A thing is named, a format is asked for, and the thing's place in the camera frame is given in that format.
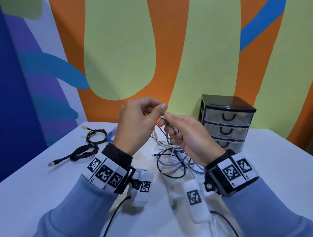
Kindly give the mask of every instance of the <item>transparent drawer front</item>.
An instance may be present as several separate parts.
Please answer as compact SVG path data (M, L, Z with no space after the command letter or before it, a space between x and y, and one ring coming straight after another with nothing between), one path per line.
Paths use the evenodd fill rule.
M227 140L219 140L216 138L213 138L214 141L217 142L217 144L219 144L221 147L223 147L225 150L227 149L231 149L236 153L239 153L242 151L242 148L244 146L244 141L243 142L231 142L231 141L227 141Z
M228 127L216 124L205 123L205 128L213 137L244 140L249 128Z
M204 120L207 122L234 125L234 126L250 126L253 113L227 112L207 108Z

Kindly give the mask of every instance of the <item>dark blue wall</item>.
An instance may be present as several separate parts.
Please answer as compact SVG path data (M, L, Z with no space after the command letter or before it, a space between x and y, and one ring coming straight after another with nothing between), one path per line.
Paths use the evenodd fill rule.
M0 182L47 148L1 9L0 137Z

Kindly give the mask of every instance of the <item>blue sweatshirt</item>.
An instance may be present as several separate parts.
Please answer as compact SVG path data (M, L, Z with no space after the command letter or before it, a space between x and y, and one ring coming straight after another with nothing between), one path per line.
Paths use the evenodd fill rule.
M99 237L116 198L81 175L63 202L41 217L34 237ZM261 178L223 201L247 237L313 236L313 222L290 211Z

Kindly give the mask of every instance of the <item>drawer handle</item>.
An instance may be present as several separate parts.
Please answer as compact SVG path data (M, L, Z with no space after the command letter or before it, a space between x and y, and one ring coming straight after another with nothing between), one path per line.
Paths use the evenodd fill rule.
M222 131L222 127L219 128L219 132L220 132L221 134L223 134L223 135L229 135L229 134L232 133L233 130L234 130L234 129L231 129L228 133L224 133L224 132Z
M226 145L225 146L221 146L222 148L225 148L225 147L228 147L228 145L230 144L230 142L228 142L228 143L226 143Z
M237 116L237 115L236 115L236 114L234 114L234 115L233 115L233 117L232 117L231 119L226 119L226 118L225 118L225 114L223 113L223 114L222 114L222 119L223 119L223 120L225 120L225 121L227 121L227 122L230 122L230 121L233 121L233 120L235 119L235 117L236 117L236 116Z

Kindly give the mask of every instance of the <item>qr code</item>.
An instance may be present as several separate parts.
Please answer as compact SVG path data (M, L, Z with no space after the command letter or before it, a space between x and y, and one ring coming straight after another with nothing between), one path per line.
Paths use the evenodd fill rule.
M101 161L98 160L97 158L94 158L93 161L88 165L88 169L91 172L94 172L96 170L96 168L100 165Z
M252 167L249 165L245 158L238 160L237 164L240 166L242 172L247 173L252 170Z
M190 205L195 205L195 204L202 202L197 189L187 192L187 197L188 197Z
M112 177L110 178L110 181L108 182L109 185L111 185L112 187L116 188L120 181L122 180L123 176L121 176L118 173L115 173L114 175L112 175Z
M113 173L113 170L111 170L106 165L103 165L98 172L96 173L96 177L99 178L103 182L107 182L108 178Z
M148 193L149 189L150 189L150 184L151 184L150 181L143 181L142 185L141 185L140 192Z
M238 170L235 168L235 166L233 164L222 169L222 171L226 175L226 177L229 181L232 181L233 179L240 176Z

